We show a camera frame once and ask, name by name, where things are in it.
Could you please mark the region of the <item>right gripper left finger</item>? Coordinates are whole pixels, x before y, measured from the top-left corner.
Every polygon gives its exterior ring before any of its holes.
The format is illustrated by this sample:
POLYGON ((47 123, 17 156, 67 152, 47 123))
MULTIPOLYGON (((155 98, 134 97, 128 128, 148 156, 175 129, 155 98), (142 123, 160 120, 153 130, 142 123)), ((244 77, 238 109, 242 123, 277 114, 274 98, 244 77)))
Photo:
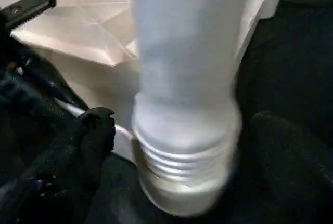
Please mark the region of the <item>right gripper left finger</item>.
POLYGON ((92 108, 55 136, 1 199, 1 223, 84 223, 113 150, 114 112, 92 108))

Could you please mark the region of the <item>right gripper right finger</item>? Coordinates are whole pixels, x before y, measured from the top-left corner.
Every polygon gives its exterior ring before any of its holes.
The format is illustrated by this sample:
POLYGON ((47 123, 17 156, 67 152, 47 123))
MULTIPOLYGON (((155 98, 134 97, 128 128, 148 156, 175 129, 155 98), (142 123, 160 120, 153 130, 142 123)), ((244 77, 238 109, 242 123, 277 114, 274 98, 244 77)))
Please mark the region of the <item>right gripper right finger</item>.
POLYGON ((244 117, 231 223, 332 223, 332 148, 273 114, 244 117))

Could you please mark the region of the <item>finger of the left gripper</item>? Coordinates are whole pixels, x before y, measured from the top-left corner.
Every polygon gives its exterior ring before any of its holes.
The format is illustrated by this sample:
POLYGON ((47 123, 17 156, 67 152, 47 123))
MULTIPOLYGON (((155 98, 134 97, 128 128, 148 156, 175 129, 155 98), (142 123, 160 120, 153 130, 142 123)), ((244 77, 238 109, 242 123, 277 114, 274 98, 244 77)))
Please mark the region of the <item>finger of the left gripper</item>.
POLYGON ((1 9, 1 30, 13 30, 55 6, 56 0, 19 0, 1 9))
POLYGON ((1 68, 8 71, 21 69, 24 78, 51 97, 83 110, 88 109, 55 66, 8 33, 1 33, 1 68))

